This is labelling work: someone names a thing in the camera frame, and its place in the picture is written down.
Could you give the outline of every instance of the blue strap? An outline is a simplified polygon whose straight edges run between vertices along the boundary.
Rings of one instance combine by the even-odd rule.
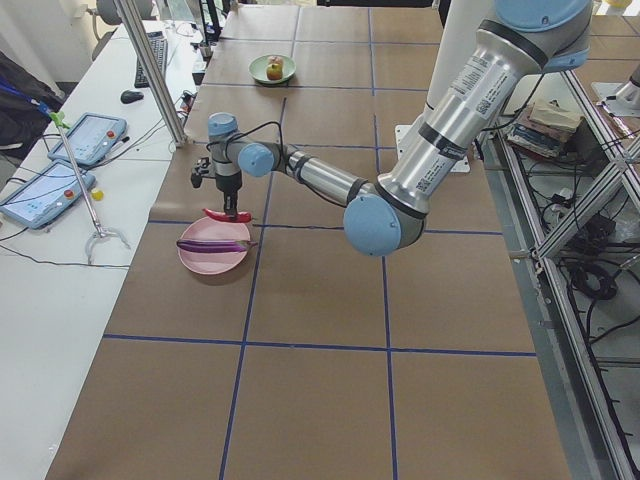
[[[36,107],[38,107],[38,111],[40,113],[42,113],[45,116],[49,116],[49,113],[51,112],[51,108],[49,108],[49,106],[44,103],[44,102],[38,102],[36,99],[31,98],[28,95],[25,95],[24,93],[22,93],[19,90],[16,90],[16,88],[13,87],[13,85],[11,85],[4,77],[0,76],[0,90],[7,92],[11,95],[14,95],[18,98],[22,98],[23,100],[26,100],[27,102],[31,103],[32,105],[35,105]]]

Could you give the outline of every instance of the tablet screen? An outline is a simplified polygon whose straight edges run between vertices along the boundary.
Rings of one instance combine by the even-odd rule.
[[[75,182],[76,177],[70,167],[56,164],[2,206],[26,222],[32,222]]]
[[[116,123],[117,120],[111,118],[87,115],[79,125],[74,126],[69,135],[69,143],[76,161],[86,163],[91,160],[105,134],[109,130],[113,130]],[[56,155],[56,158],[69,160],[67,151],[62,144],[58,145],[52,153]]]

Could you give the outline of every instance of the aluminum frame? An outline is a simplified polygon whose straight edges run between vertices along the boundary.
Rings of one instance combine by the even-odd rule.
[[[147,74],[149,79],[149,86],[153,92],[153,97],[158,104],[160,114],[164,119],[171,138],[173,139],[176,147],[183,146],[187,141],[187,136],[184,133],[182,122],[180,121],[178,114],[176,113],[175,105],[171,99],[171,94],[167,88],[167,84],[164,81],[164,76],[158,67],[151,45],[147,38],[140,12],[136,6],[134,0],[114,0],[116,8],[122,23],[124,24],[129,38],[133,44],[133,48],[136,51],[136,55],[142,64],[142,68]]]

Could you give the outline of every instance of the apple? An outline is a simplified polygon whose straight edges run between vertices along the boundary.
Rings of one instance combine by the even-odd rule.
[[[284,59],[279,55],[271,55],[267,59],[267,64],[271,65],[272,63],[277,63],[280,66],[284,66]]]
[[[282,65],[277,63],[270,63],[267,66],[267,78],[269,80],[282,80],[283,77]]]

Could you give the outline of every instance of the stack of books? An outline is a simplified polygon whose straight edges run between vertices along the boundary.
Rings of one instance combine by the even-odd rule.
[[[582,117],[555,103],[537,101],[525,108],[507,131],[512,145],[542,158],[555,158],[575,133]]]

